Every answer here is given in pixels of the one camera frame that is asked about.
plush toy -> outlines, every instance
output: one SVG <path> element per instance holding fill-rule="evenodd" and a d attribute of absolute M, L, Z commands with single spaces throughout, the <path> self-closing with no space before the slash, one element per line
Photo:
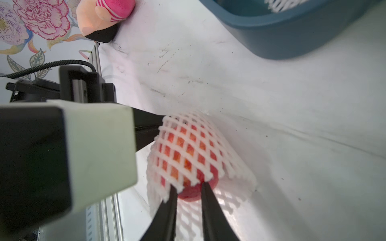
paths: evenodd
<path fill-rule="evenodd" d="M 80 32 L 86 38 L 108 43 L 118 31 L 117 23 L 133 11 L 135 0 L 81 0 L 76 8 Z"/>

white foam netting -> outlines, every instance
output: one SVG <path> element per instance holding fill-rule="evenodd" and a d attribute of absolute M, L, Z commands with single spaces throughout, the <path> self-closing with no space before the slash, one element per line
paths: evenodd
<path fill-rule="evenodd" d="M 271 9 L 274 13 L 296 7 L 306 1 L 308 0 L 264 0 L 264 2 L 268 4 L 268 9 Z"/>
<path fill-rule="evenodd" d="M 199 183 L 198 171 L 204 174 L 206 182 L 211 180 L 213 174 L 210 165 L 218 170 L 219 182 L 213 191 L 223 211 L 231 214 L 255 191 L 256 177 L 204 114 L 190 112 L 166 116 L 159 130 L 160 134 L 154 139 L 147 159 L 146 170 L 147 196 L 153 216 L 160 202 L 169 199 L 171 185 L 177 193 L 184 189 L 184 178 L 195 186 Z M 190 153 L 193 148 L 193 155 L 187 152 L 188 146 Z M 173 159 L 175 152 L 181 156 L 179 162 Z M 204 164 L 198 161 L 199 155 L 205 158 Z M 191 163 L 190 171 L 185 168 L 185 158 Z M 201 201 L 178 199 L 176 223 L 176 240 L 193 240 L 197 233 L 202 235 Z"/>

scratch mark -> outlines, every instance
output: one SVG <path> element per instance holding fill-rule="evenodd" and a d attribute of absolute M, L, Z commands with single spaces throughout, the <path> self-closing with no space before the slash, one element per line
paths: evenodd
<path fill-rule="evenodd" d="M 165 54 L 167 54 L 169 51 L 166 51 L 163 55 L 160 55 L 159 58 L 162 58 Z"/>
<path fill-rule="evenodd" d="M 168 59 L 160 68 L 159 68 L 159 70 L 157 71 L 157 73 L 161 70 L 161 68 L 167 63 L 167 62 L 169 62 L 169 60 L 170 59 Z"/>
<path fill-rule="evenodd" d="M 365 153 L 370 154 L 372 156 L 376 156 L 376 157 L 382 158 L 383 160 L 386 160 L 386 157 L 384 157 L 382 155 L 379 155 L 377 153 L 373 153 L 371 151 L 368 151 L 368 150 L 365 150 L 365 149 L 362 149 L 362 148 L 359 148 L 359 147 L 356 147 L 356 146 L 353 146 L 353 145 L 350 145 L 350 144 L 346 144 L 346 143 L 343 143 L 343 142 L 340 142 L 340 141 L 337 141 L 337 140 L 334 140 L 334 139 L 330 139 L 330 138 L 327 138 L 327 137 L 323 137 L 323 136 L 320 136 L 320 135 L 313 135 L 313 134 L 310 134 L 310 133 L 307 133 L 307 132 L 304 132 L 304 131 L 299 131 L 299 130 L 291 128 L 289 126 L 285 126 L 285 125 L 282 125 L 282 126 L 287 128 L 288 130 L 292 130 L 294 133 L 291 133 L 290 131 L 287 131 L 287 130 L 281 130 L 280 128 L 273 128 L 273 129 L 277 130 L 277 131 L 279 131 L 279 132 L 281 132 L 283 134 L 286 134 L 286 135 L 289 135 L 289 136 L 293 136 L 295 138 L 303 140 L 305 142 L 310 142 L 309 138 L 323 139 L 323 140 L 334 142 L 336 144 L 339 144 L 339 145 L 342 145 L 342 146 L 346 146 L 346 147 L 349 147 L 349 148 L 352 148 L 352 149 L 355 149 L 355 150 L 358 150 L 358 151 L 362 151 L 362 152 L 365 152 Z"/>
<path fill-rule="evenodd" d="M 166 93 L 159 92 L 158 90 L 155 90 L 155 89 L 150 89 L 150 91 L 159 93 L 159 94 L 161 94 L 163 97 L 165 97 L 165 95 L 166 95 Z"/>
<path fill-rule="evenodd" d="M 200 83 L 200 84 L 203 84 L 204 82 L 203 81 L 200 81 L 200 80 L 191 80 L 191 79 L 189 79 L 189 76 L 182 76 L 182 77 L 178 77 L 179 79 L 186 79 L 186 80 L 188 80 L 188 84 L 190 83 L 190 82 L 192 82 L 192 83 L 194 83 L 194 82 L 197 82 L 197 83 Z"/>
<path fill-rule="evenodd" d="M 113 44 L 113 49 L 115 49 L 116 51 L 118 52 L 121 52 L 123 54 L 129 54 L 127 52 L 124 52 L 121 48 L 121 45 L 120 44 L 117 44 L 116 42 L 112 41 L 112 44 Z"/>
<path fill-rule="evenodd" d="M 163 52 L 170 44 L 168 44 L 161 52 Z"/>
<path fill-rule="evenodd" d="M 117 66 L 117 70 L 122 74 L 125 73 L 125 69 L 123 69 L 121 66 Z"/>

